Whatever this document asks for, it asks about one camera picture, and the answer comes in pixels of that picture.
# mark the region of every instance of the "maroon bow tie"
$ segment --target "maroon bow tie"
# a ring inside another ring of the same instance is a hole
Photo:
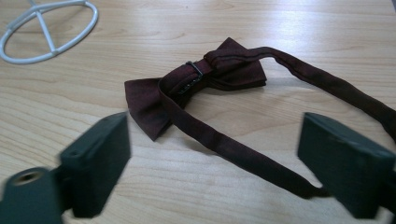
[[[236,91],[264,86],[266,77],[259,59],[265,57],[275,58],[300,80],[361,109],[378,120],[396,141],[396,112],[393,109],[343,79],[287,53],[271,48],[245,49],[231,38],[217,50],[207,53],[201,61],[184,64],[165,77],[125,82],[130,113],[152,140],[175,124],[225,160],[302,198],[328,196],[326,190],[314,187],[300,175],[217,132],[183,110],[189,99],[205,87]]]

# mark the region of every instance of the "wooden table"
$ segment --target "wooden table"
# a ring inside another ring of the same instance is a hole
[[[105,116],[126,111],[126,80],[163,77],[202,58],[227,37],[246,48],[269,46],[341,77],[396,108],[396,14],[389,0],[96,1],[99,22],[54,59],[0,61],[0,179],[59,165],[58,154]],[[0,33],[29,7],[0,1]],[[92,16],[69,7],[45,14],[55,43],[78,34]],[[47,52],[37,21],[7,44],[16,57]],[[358,109],[261,60],[267,86],[206,89],[187,110],[320,185],[298,160],[305,111],[345,123],[396,152],[382,127]],[[67,223],[388,223],[354,219],[335,199],[303,200],[247,173],[176,127],[152,142],[129,120],[133,156],[103,214]]]

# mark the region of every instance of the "wood grain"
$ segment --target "wood grain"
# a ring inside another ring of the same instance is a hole
[[[95,0],[99,22],[82,42],[43,63],[0,61],[0,179],[56,167],[58,154],[97,120],[127,110],[123,82],[162,77],[199,60],[225,38],[269,46],[341,77],[396,108],[396,15],[388,0],[144,1]],[[0,0],[0,34],[29,7]],[[59,46],[92,13],[69,7],[45,14]],[[36,21],[25,24],[7,53],[46,52]],[[296,157],[302,114],[338,119],[396,152],[382,127],[361,111],[262,60],[267,86],[204,90],[187,110],[221,132],[319,185]],[[387,223],[354,219],[335,199],[302,200],[251,175],[172,127],[152,142],[129,121],[133,157],[104,213],[67,223]]]

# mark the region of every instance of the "clamp jaw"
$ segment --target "clamp jaw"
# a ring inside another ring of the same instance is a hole
[[[131,157],[126,113],[99,120],[60,154],[53,170],[36,167],[12,176],[0,203],[0,223],[61,224],[62,213],[99,215]]]
[[[396,213],[396,156],[340,122],[305,113],[298,157],[355,218]]]

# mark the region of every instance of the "metal screw hole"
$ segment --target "metal screw hole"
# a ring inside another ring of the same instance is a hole
[[[21,185],[32,183],[33,181],[36,181],[37,179],[39,179],[42,175],[43,175],[43,173],[38,172],[38,171],[33,171],[33,172],[30,172],[30,173],[27,173],[24,175],[20,175],[15,179],[14,185],[21,186]]]

